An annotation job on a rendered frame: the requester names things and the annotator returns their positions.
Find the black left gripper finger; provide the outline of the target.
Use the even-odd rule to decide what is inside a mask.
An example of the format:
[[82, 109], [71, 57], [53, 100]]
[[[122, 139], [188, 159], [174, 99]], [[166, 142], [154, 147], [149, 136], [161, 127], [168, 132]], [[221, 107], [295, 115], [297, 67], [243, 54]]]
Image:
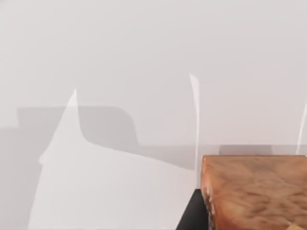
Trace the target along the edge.
[[176, 230], [209, 230], [208, 213], [200, 189], [194, 190]]

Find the brown bread loaf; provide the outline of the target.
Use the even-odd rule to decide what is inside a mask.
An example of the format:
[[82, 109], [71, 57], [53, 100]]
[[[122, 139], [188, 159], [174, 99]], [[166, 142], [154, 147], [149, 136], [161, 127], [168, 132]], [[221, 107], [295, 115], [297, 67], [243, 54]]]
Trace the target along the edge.
[[207, 155], [209, 230], [307, 230], [307, 156]]

